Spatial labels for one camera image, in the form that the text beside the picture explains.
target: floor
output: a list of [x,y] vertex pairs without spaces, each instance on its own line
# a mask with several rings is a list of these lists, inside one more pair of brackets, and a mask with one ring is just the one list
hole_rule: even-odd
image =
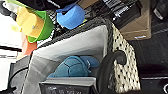
[[129,43],[135,49],[144,94],[165,94],[163,87],[168,84],[168,20],[158,21],[152,15],[152,38]]

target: green object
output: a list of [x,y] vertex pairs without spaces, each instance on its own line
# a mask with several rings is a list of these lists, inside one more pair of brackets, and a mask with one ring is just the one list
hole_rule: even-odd
[[37,41],[40,41],[40,40],[45,40],[45,39],[49,38],[49,36],[51,35],[51,32],[54,28],[54,24],[53,24],[51,18],[46,13],[46,11],[35,11],[35,13],[40,18],[44,19],[44,26],[43,26],[43,29],[42,29],[38,38],[27,36],[28,41],[30,43],[37,42]]
[[16,4],[16,5],[19,5],[21,7],[27,7],[26,5],[20,3],[19,1],[16,1],[16,0],[6,0],[6,1],[13,3],[13,4]]

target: polka dot fabric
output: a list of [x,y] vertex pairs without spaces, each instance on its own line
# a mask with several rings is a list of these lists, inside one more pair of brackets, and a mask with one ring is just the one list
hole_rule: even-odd
[[136,65],[134,49],[120,34],[119,30],[113,25],[113,52],[122,50],[127,56],[126,65],[114,62],[116,92],[124,93],[129,90],[140,90],[140,82]]

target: orange object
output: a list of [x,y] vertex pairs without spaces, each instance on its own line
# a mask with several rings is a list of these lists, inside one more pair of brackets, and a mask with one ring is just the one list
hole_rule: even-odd
[[44,26],[44,20],[25,7],[18,12],[16,22],[24,34],[34,38],[39,37]]
[[22,33],[22,54],[23,55],[30,55],[31,52],[35,49],[37,49],[37,42],[29,43],[27,40],[27,36]]

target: blue object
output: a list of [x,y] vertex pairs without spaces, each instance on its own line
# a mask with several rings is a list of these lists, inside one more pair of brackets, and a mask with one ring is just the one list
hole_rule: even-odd
[[91,56],[70,56],[66,58],[48,78],[55,77],[87,77],[90,67],[97,67],[99,61]]
[[74,29],[85,19],[85,11],[78,5],[72,7],[66,14],[57,13],[57,22],[68,28]]
[[62,13],[62,12],[65,12],[65,11],[69,11],[69,10],[70,10],[71,8],[73,8],[75,5],[76,5],[76,3],[67,5],[67,6],[65,6],[65,8],[63,8],[63,9],[57,9],[56,12],[57,12],[57,13]]

